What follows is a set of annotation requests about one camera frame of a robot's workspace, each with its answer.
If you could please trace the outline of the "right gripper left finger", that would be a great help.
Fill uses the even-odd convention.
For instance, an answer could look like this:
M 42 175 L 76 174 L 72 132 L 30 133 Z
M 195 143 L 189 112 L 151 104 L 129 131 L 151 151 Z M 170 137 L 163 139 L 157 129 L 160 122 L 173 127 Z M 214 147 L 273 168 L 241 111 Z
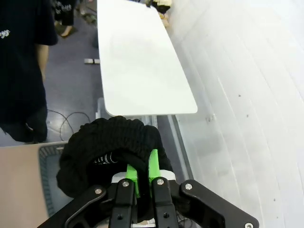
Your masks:
M 136 204 L 137 171 L 127 166 L 126 173 L 113 176 L 108 188 L 94 185 L 74 198 L 40 228 L 130 228 Z

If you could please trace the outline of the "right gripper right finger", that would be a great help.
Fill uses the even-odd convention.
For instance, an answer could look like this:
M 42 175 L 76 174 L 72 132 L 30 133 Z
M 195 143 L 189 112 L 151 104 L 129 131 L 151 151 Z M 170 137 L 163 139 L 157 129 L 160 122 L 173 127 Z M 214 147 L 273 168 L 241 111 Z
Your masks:
M 201 228 L 257 228 L 256 218 L 223 199 L 195 180 L 178 184 L 159 167 L 158 151 L 149 157 L 149 182 L 154 218 L 158 228 L 177 228 L 177 214 Z

